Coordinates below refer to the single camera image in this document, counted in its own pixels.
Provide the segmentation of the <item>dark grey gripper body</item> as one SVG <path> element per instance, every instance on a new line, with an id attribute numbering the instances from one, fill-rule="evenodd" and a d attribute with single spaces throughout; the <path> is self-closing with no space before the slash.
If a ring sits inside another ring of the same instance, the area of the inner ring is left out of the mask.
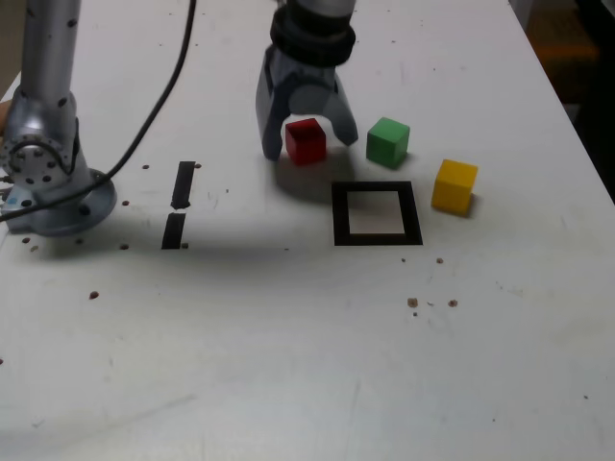
<path id="1" fill-rule="evenodd" d="M 339 89 L 334 67 L 318 67 L 291 58 L 276 46 L 270 47 L 270 91 L 294 79 L 301 83 L 323 85 L 332 92 Z"/>

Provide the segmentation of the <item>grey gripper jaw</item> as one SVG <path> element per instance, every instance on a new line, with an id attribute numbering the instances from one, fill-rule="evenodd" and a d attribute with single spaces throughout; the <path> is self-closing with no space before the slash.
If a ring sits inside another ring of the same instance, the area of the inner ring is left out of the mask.
<path id="1" fill-rule="evenodd" d="M 291 114 L 326 118 L 336 138 L 346 146 L 358 140 L 357 123 L 338 78 L 333 80 L 332 87 L 316 83 L 299 86 L 290 96 L 289 108 Z"/>
<path id="2" fill-rule="evenodd" d="M 264 156 L 277 161 L 283 147 L 281 130 L 290 115 L 289 99 L 297 86 L 294 60 L 276 46 L 265 51 L 258 78 L 256 114 Z"/>

